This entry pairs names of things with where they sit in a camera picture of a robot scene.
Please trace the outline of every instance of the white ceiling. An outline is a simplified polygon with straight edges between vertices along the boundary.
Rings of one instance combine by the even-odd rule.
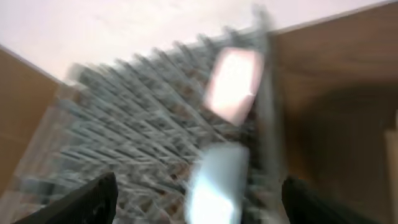
[[[386,0],[260,0],[274,29]],[[1,0],[0,44],[59,80],[73,63],[110,63],[132,53],[194,42],[225,25],[250,25],[248,0]]]

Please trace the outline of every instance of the pink object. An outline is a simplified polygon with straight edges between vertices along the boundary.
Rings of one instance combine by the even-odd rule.
[[[253,50],[225,48],[207,86],[204,105],[224,120],[243,123],[258,91],[263,57]]]

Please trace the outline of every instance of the black object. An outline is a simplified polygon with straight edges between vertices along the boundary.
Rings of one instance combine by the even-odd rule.
[[[14,224],[111,224],[117,199],[116,178],[110,172]]]
[[[291,224],[377,223],[338,203],[320,198],[304,181],[293,177],[287,178],[282,186],[282,202]]]

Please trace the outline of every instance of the wire rack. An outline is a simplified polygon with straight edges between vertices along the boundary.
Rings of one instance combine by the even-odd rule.
[[[237,128],[204,108],[202,98],[218,52],[262,51],[264,32],[225,32],[132,62],[75,66],[76,82],[63,86],[46,112],[2,198],[3,213],[20,219],[111,170],[119,188],[114,223],[184,223],[188,177],[202,149],[238,141],[251,150],[244,217],[259,222],[273,192],[258,159],[256,107]]]

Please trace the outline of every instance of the wooden surface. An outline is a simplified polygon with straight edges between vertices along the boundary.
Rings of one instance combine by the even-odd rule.
[[[57,87],[0,49],[0,195]]]
[[[290,172],[381,223],[393,222],[397,40],[398,3],[276,37]]]

